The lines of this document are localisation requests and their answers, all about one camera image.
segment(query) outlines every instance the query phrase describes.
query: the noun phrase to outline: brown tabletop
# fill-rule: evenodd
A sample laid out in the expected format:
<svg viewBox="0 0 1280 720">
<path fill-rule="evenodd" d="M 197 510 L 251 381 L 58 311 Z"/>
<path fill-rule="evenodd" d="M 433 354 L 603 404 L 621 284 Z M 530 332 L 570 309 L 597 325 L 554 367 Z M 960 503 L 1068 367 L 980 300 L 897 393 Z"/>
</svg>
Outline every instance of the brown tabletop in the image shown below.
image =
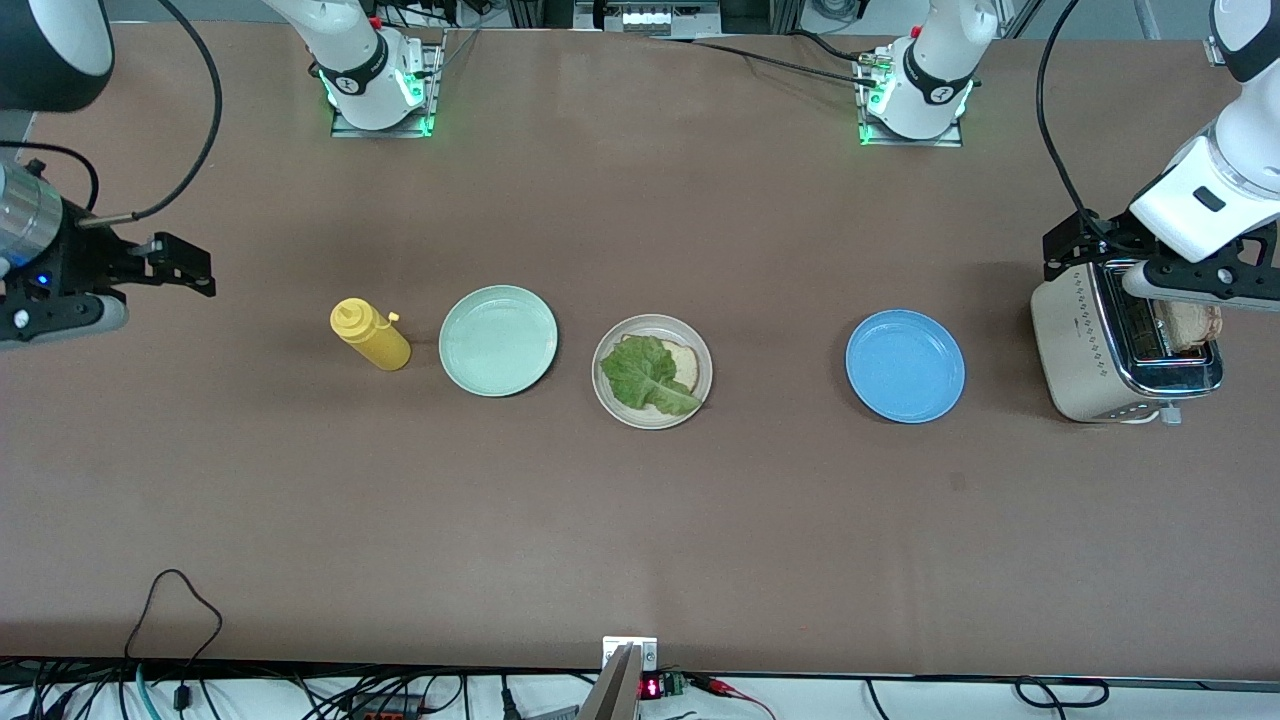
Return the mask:
<svg viewBox="0 0 1280 720">
<path fill-rule="evenodd" d="M 338 141 L 288 27 L 201 31 L 221 136 L 120 232 L 209 249 L 219 293 L 127 288 L 122 332 L 0 356 L 0 653 L 118 655 L 172 565 L 225 612 L 223 657 L 590 666 L 636 633 L 722 670 L 1280 679 L 1276 320 L 1229 314 L 1226 383 L 1181 428 L 1055 413 L 1028 301 L 1070 205 L 1036 132 L 1039 44 L 992 46 L 963 150 L 860 147 L 837 82 L 581 32 L 481 35 L 435 137 Z M 104 96 L 35 133 L 97 163 L 102 214 L 168 191 L 210 109 L 177 27 L 116 32 Z M 1051 123 L 1102 213 L 1236 92 L 1196 44 L 1055 61 Z M 504 400 L 449 382 L 434 341 L 493 283 L 561 332 Z M 404 370 L 330 333 L 347 296 L 403 316 Z M 968 366 L 923 427 L 844 377 L 854 325 L 899 306 Z M 641 313 L 714 356 L 672 430 L 591 389 L 600 336 Z M 140 653 L 209 630 L 178 584 L 157 612 Z"/>
</svg>

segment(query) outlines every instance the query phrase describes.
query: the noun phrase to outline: yellow squeeze bottle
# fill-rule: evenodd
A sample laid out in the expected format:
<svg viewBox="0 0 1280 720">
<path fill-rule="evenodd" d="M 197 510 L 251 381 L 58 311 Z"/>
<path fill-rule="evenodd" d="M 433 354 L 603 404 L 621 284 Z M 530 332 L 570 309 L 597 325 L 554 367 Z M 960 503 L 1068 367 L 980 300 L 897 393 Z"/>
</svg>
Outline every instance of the yellow squeeze bottle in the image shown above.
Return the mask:
<svg viewBox="0 0 1280 720">
<path fill-rule="evenodd" d="M 392 327 L 399 315 L 387 318 L 358 297 L 348 297 L 329 313 L 329 327 L 347 345 L 383 370 L 399 370 L 408 363 L 410 347 L 404 336 Z"/>
</svg>

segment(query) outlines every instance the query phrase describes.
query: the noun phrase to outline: bread slice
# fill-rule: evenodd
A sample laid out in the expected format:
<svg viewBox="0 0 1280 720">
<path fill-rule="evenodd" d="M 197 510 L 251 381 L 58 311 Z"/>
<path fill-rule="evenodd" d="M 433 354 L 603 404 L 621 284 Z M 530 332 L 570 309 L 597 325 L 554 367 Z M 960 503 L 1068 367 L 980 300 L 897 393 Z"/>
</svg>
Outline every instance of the bread slice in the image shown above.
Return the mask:
<svg viewBox="0 0 1280 720">
<path fill-rule="evenodd" d="M 622 340 L 628 337 L 635 336 L 625 334 Z M 698 386 L 698 354 L 694 352 L 692 347 L 685 347 L 669 340 L 662 341 L 662 346 L 671 352 L 671 357 L 676 361 L 676 382 L 687 387 L 689 392 L 694 392 L 694 387 Z"/>
<path fill-rule="evenodd" d="M 1199 347 L 1222 334 L 1222 309 L 1216 305 L 1156 301 L 1152 309 L 1165 322 L 1174 352 Z"/>
</svg>

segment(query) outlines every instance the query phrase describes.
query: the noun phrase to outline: toaster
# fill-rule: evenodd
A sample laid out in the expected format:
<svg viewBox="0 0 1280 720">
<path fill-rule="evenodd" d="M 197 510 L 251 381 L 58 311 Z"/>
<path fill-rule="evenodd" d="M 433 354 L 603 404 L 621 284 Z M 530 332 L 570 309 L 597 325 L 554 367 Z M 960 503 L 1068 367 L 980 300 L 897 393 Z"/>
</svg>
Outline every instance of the toaster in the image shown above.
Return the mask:
<svg viewBox="0 0 1280 720">
<path fill-rule="evenodd" d="M 1181 423 L 1180 404 L 1222 384 L 1217 342 L 1172 352 L 1152 301 L 1124 291 L 1134 260 L 1076 265 L 1032 293 L 1053 405 L 1080 423 Z"/>
</svg>

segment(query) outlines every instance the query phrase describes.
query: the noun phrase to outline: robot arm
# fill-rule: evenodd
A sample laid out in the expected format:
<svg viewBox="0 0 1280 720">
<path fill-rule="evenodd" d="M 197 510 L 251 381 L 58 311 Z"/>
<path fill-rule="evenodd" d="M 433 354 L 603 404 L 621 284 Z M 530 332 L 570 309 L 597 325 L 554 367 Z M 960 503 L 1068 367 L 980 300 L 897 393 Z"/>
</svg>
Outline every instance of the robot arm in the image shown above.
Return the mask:
<svg viewBox="0 0 1280 720">
<path fill-rule="evenodd" d="M 0 109 L 68 113 L 111 78 L 115 53 L 101 0 L 5 3 Z"/>
<path fill-rule="evenodd" d="M 1129 210 L 1044 236 L 1044 279 L 1083 263 L 1132 259 L 1138 297 L 1280 311 L 1280 0 L 1213 0 L 1211 23 L 1240 96 L 1174 155 Z M 1245 242 L 1261 246 L 1242 259 Z"/>
<path fill-rule="evenodd" d="M 360 129 L 385 129 L 422 105 L 422 42 L 374 29 L 360 0 L 264 0 L 298 31 L 329 101 Z"/>
<path fill-rule="evenodd" d="M 1280 218 L 1280 0 L 1219 0 L 1212 28 L 1240 96 L 1130 206 L 1192 263 Z"/>
<path fill-rule="evenodd" d="M 991 0 L 931 0 L 919 32 L 877 51 L 890 58 L 890 70 L 868 113 L 902 137 L 938 137 L 963 111 L 998 27 Z"/>
</svg>

